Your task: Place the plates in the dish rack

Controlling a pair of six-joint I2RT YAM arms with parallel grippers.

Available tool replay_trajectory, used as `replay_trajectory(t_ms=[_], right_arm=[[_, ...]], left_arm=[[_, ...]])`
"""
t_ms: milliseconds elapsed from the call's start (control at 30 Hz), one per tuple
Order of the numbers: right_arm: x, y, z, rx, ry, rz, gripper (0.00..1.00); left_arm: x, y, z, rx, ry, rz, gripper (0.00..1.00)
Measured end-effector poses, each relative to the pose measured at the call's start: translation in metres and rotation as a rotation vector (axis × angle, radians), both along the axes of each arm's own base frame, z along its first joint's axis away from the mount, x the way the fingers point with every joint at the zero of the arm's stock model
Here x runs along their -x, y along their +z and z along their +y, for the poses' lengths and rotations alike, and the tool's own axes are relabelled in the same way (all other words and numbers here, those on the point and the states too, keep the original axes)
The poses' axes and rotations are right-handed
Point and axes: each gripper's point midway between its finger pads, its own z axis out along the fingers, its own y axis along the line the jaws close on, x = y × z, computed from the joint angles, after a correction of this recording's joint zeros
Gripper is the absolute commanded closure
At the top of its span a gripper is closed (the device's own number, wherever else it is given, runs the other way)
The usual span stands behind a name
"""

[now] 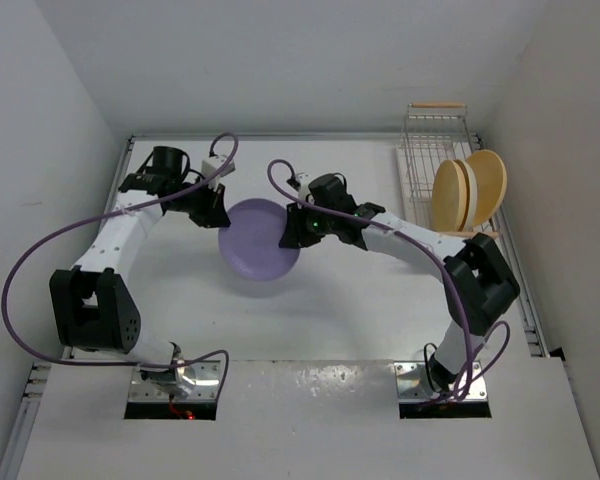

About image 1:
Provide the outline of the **purple plate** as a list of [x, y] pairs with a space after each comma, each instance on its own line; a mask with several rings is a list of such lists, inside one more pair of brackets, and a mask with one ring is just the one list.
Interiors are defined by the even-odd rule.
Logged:
[[300, 251], [279, 247], [285, 231], [286, 209], [271, 200], [249, 198], [228, 210], [230, 226], [218, 232], [219, 251], [239, 276], [273, 281], [288, 274]]

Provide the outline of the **yellow plate front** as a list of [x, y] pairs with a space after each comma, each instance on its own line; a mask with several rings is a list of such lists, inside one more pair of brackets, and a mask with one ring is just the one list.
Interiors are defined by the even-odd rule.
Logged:
[[431, 225], [435, 231], [459, 231], [467, 212], [468, 193], [464, 173], [453, 160], [445, 160], [434, 178]]

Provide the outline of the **yellow plate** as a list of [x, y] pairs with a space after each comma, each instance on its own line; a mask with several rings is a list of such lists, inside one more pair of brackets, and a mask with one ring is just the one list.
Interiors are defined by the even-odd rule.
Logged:
[[508, 176], [503, 160], [492, 150], [483, 149], [472, 153], [467, 163], [477, 182], [478, 199], [473, 219], [473, 227], [477, 227], [490, 220], [501, 206]]
[[434, 178], [431, 225], [435, 231], [459, 231], [467, 212], [468, 193], [464, 173], [453, 160], [445, 160]]

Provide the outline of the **cream white plate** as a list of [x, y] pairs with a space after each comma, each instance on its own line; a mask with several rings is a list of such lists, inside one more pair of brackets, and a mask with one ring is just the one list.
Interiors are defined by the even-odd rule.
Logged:
[[460, 167], [466, 183], [467, 206], [465, 217], [463, 219], [462, 230], [470, 231], [473, 229], [478, 204], [478, 186], [475, 173], [471, 166], [464, 160], [456, 160], [455, 163]]

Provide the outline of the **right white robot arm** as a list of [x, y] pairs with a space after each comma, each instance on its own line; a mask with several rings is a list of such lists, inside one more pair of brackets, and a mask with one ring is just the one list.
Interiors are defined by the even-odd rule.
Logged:
[[467, 239], [436, 233], [383, 206], [356, 201], [347, 187], [336, 173], [311, 178], [292, 171], [279, 189], [290, 201], [281, 246], [308, 248], [332, 236], [436, 282], [450, 324], [424, 361], [425, 380], [436, 397], [464, 394], [475, 377], [471, 362], [520, 294], [511, 267], [496, 241], [483, 233]]

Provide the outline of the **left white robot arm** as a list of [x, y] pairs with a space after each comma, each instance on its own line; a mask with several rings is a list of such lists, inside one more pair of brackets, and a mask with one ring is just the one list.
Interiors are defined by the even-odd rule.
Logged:
[[[180, 347], [153, 335], [126, 282], [151, 229], [169, 212], [185, 213], [197, 226], [229, 226], [221, 177], [232, 173], [230, 157], [211, 153], [194, 171], [189, 155], [158, 146], [122, 181], [112, 217], [89, 249], [68, 270], [58, 269], [49, 287], [59, 340], [87, 352], [110, 354], [137, 365], [143, 380], [184, 398], [195, 388], [195, 371]], [[197, 178], [190, 183], [189, 174]]]

